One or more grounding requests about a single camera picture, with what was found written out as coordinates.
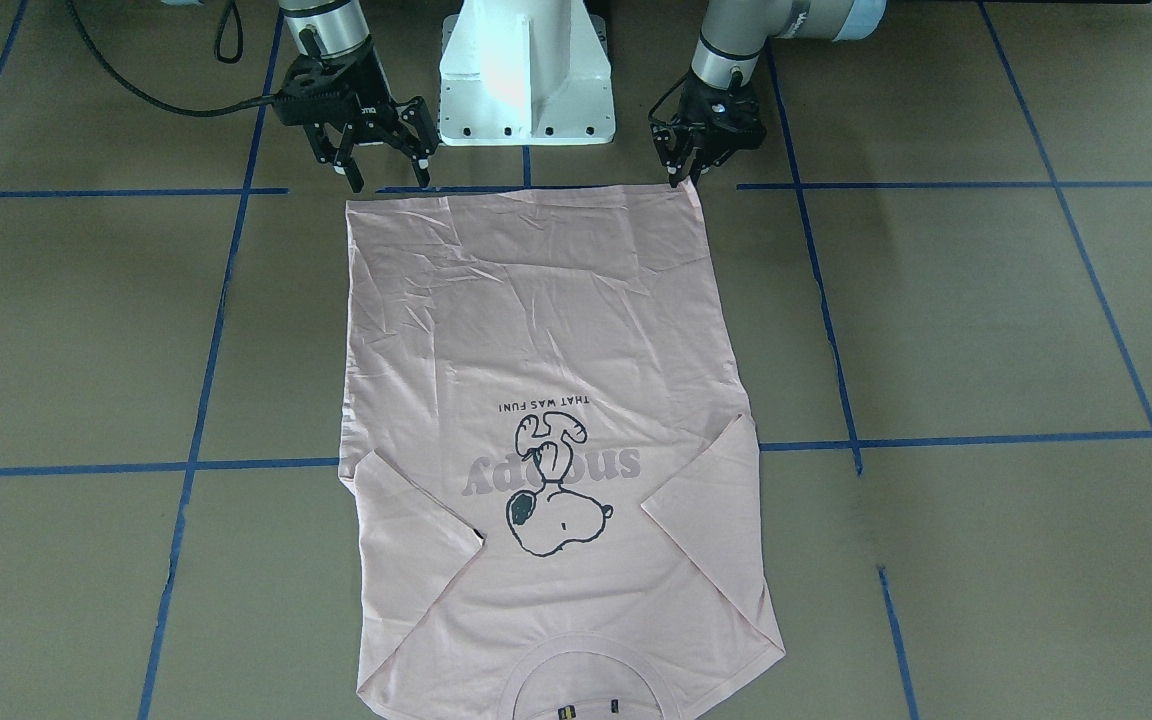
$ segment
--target cartoon dog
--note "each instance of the cartoon dog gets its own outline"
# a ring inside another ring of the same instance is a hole
[[[506,503],[513,537],[531,555],[553,555],[571,541],[602,535],[612,506],[563,487],[573,465],[573,445],[585,442],[585,425],[568,414],[528,415],[513,434],[513,447],[540,471],[539,491],[518,491]]]

